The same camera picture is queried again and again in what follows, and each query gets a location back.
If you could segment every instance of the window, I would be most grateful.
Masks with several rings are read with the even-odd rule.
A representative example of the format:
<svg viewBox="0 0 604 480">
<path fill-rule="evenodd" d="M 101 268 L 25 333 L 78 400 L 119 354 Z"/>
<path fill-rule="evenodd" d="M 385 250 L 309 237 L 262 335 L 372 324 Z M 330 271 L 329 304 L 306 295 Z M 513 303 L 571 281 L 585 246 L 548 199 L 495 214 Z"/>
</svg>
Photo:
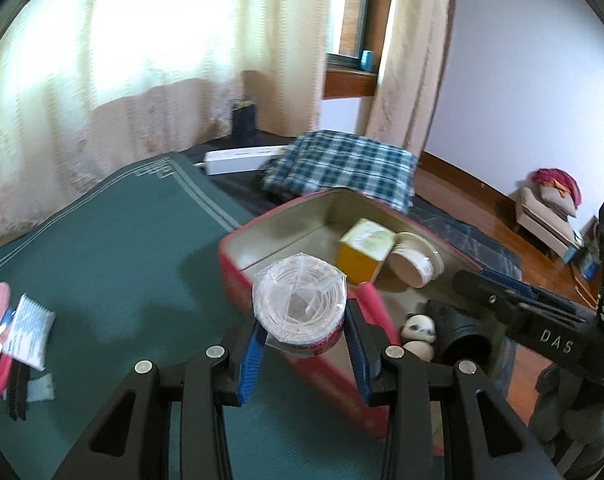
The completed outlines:
<svg viewBox="0 0 604 480">
<path fill-rule="evenodd" d="M 391 0 L 330 0 L 325 98 L 375 93 L 390 8 Z M 372 52 L 370 72 L 360 69 L 364 50 Z"/>
<path fill-rule="evenodd" d="M 367 0 L 331 0 L 327 35 L 331 62 L 359 66 L 366 10 Z"/>
</svg>

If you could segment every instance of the plaid cloth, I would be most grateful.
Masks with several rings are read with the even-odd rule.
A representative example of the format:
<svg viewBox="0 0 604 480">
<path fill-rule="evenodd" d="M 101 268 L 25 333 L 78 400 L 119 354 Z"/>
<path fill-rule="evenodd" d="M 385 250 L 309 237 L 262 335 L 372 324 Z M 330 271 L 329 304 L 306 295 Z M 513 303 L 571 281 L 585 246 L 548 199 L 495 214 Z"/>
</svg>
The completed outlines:
<svg viewBox="0 0 604 480">
<path fill-rule="evenodd" d="M 412 206 L 411 152 L 354 134 L 320 130 L 298 137 L 272 161 L 264 190 L 283 198 L 330 187 L 348 187 L 406 213 Z"/>
</svg>

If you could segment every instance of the white power strip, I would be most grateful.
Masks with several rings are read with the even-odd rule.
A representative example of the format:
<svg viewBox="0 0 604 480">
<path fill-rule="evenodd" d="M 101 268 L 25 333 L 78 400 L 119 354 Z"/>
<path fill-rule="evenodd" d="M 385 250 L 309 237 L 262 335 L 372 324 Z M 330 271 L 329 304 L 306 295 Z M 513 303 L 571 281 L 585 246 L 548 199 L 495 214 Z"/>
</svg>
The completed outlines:
<svg viewBox="0 0 604 480">
<path fill-rule="evenodd" d="M 282 156 L 287 148 L 288 146 L 259 146 L 208 152 L 204 155 L 204 165 L 210 175 L 255 171 L 272 158 Z"/>
</svg>

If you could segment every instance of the green mattress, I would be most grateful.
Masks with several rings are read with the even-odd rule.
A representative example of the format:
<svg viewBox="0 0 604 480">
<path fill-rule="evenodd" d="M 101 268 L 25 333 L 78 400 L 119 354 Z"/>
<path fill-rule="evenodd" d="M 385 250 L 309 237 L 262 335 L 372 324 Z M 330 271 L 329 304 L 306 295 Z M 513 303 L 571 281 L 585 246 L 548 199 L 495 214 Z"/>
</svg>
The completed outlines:
<svg viewBox="0 0 604 480">
<path fill-rule="evenodd" d="M 250 215 L 183 155 L 128 166 L 0 248 L 0 281 L 57 313 L 47 349 L 56 399 L 13 422 L 0 449 L 22 480 L 50 479 L 98 407 L 140 359 L 185 361 L 241 314 L 224 297 L 218 242 Z M 173 414 L 179 414 L 179 404 Z M 378 478 L 370 439 L 268 349 L 253 396 L 225 411 L 235 478 Z M 172 478 L 179 478 L 172 416 Z"/>
</svg>

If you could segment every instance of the white wall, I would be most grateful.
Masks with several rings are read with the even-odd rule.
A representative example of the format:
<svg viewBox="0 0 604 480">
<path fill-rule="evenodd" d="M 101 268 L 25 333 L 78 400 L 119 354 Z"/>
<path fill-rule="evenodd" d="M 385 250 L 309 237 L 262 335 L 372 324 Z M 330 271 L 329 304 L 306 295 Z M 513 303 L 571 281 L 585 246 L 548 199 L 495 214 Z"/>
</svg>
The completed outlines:
<svg viewBox="0 0 604 480">
<path fill-rule="evenodd" d="M 583 0 L 457 0 L 426 151 L 504 194 L 537 168 L 604 200 L 604 26 Z"/>
<path fill-rule="evenodd" d="M 373 97 L 325 99 L 320 106 L 318 128 L 363 135 Z"/>
</svg>

